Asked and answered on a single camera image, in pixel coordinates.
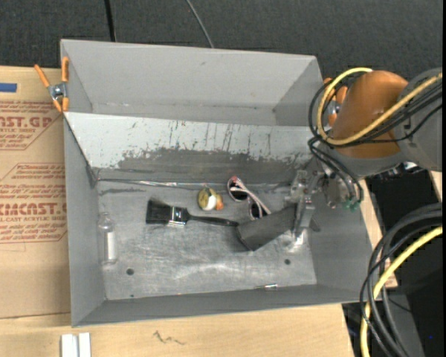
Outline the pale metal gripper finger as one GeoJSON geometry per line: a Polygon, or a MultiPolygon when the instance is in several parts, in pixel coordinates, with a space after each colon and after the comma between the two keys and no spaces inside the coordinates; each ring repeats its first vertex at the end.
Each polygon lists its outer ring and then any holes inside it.
{"type": "Polygon", "coordinates": [[[306,211],[304,201],[299,201],[295,211],[294,224],[292,229],[293,241],[300,241],[303,237],[303,218],[306,211]]]}
{"type": "Polygon", "coordinates": [[[316,208],[313,205],[306,206],[306,227],[311,229],[313,232],[320,232],[320,225],[317,219],[314,217],[316,213],[316,208]]]}

